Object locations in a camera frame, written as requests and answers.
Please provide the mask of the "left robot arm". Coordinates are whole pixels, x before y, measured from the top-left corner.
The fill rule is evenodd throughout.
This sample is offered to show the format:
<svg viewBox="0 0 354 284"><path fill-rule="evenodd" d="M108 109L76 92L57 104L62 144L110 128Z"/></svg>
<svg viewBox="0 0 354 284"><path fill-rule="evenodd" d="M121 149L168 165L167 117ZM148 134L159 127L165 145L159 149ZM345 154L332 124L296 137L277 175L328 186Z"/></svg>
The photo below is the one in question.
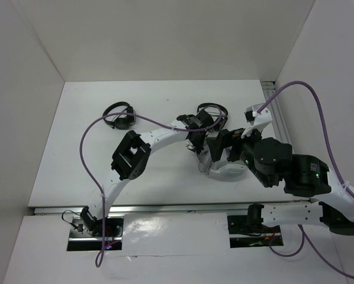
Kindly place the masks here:
<svg viewBox="0 0 354 284"><path fill-rule="evenodd" d="M110 208L129 181L137 179L145 171L149 157L156 151L173 143L189 140L195 147L201 147L205 133L220 123L227 114L219 110L214 121L204 109L197 115L180 115L170 124L164 125L150 118L133 114L132 116L159 126L148 133L128 131L112 154L112 162L108 179L100 184L88 169L83 157L83 142L88 131L98 122L110 115L104 115L92 122L82 134L79 144L79 155L82 165L94 183L97 185L100 198L83 207L81 220L83 229L91 236L104 235L105 221Z"/></svg>

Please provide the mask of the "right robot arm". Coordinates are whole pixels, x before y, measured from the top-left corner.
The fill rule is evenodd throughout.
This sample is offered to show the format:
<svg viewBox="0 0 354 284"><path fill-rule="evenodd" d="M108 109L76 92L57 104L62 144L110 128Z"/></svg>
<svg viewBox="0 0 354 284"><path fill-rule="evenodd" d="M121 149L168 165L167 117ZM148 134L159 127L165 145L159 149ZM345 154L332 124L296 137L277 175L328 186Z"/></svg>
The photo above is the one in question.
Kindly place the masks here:
<svg viewBox="0 0 354 284"><path fill-rule="evenodd" d="M242 137L240 130L220 131L206 140L212 161L230 149L230 162L242 161L266 188L284 182L284 192L310 199L309 204L272 206L251 204L246 225L258 232L278 225L322 225L338 235L354 235L354 189L346 188L320 159L294 154L292 145L272 137L262 138L258 130Z"/></svg>

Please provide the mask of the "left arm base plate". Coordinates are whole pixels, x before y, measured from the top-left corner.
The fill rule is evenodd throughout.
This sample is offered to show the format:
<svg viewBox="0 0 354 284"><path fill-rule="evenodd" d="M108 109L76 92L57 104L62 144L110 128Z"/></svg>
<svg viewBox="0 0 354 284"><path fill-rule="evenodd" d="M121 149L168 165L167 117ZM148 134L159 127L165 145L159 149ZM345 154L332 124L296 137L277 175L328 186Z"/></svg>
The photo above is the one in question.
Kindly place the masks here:
<svg viewBox="0 0 354 284"><path fill-rule="evenodd" d="M102 230L90 232L79 217L69 221L70 226L67 251L100 251ZM106 219L105 250L115 251L122 249L124 216L117 215Z"/></svg>

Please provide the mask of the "white grey headphones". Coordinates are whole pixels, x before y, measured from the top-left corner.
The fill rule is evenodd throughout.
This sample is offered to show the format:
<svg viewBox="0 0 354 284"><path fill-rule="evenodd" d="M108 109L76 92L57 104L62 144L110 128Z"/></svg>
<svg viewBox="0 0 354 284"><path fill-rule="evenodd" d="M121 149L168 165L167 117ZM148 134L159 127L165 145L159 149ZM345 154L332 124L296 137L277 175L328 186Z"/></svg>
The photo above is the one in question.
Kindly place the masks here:
<svg viewBox="0 0 354 284"><path fill-rule="evenodd" d="M198 159L198 170L211 179L235 182L241 179L241 175L246 170L246 166L241 160L229 162L227 160L231 147L225 148L221 154L219 161L211 160L210 149L207 144L200 153L198 153L191 142L186 142L188 150L193 151Z"/></svg>

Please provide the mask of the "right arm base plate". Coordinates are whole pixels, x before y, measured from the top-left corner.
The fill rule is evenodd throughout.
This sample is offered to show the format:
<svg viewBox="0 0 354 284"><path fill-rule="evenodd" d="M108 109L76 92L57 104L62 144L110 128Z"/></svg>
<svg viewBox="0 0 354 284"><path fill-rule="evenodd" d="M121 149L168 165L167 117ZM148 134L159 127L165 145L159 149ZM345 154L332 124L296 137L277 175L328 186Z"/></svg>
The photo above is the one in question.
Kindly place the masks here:
<svg viewBox="0 0 354 284"><path fill-rule="evenodd" d="M268 247L271 240L272 246L284 245L279 226L253 228L245 215L228 215L227 223L231 248Z"/></svg>

